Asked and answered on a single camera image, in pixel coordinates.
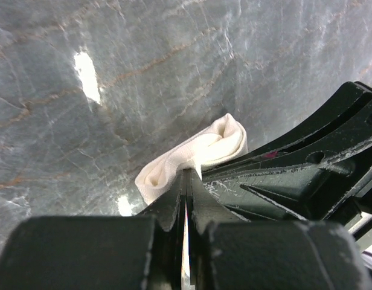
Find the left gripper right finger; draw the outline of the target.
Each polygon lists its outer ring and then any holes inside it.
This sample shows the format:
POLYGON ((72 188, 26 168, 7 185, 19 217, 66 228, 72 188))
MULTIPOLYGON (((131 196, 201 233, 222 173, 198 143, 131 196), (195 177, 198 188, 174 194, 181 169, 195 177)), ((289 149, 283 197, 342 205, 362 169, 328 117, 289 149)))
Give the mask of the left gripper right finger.
POLYGON ((195 170, 186 170, 185 179, 191 283, 249 289, 249 223, 217 202, 195 170))

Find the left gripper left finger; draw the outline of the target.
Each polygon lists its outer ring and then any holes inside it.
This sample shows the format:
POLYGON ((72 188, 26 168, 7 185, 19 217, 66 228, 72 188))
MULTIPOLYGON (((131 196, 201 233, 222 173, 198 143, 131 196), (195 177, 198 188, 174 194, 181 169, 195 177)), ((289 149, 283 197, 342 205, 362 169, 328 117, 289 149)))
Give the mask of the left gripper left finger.
POLYGON ((142 289, 181 289, 186 173, 139 213, 134 253, 143 261, 142 289))

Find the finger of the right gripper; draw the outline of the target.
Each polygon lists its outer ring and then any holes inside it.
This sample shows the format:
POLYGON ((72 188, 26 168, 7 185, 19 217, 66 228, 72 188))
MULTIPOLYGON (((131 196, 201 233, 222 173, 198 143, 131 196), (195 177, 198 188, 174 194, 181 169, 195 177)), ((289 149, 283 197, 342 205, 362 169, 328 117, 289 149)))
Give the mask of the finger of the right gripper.
POLYGON ((340 127, 371 100, 371 87, 361 82, 346 82, 298 126, 276 140, 249 152, 246 156, 263 157, 302 149, 340 127))
POLYGON ((372 214, 372 100, 291 153, 244 156, 204 173, 208 191, 249 220, 332 220, 372 214))

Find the white cloth napkin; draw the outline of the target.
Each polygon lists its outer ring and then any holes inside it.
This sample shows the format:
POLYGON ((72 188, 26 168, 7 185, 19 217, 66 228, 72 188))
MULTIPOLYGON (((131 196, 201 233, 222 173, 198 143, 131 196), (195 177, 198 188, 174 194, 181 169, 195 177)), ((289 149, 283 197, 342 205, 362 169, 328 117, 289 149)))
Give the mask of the white cloth napkin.
POLYGON ((164 194, 180 170, 208 169, 248 153, 245 128, 231 114, 218 118, 181 144, 146 164, 135 178, 144 202, 150 205, 164 194))

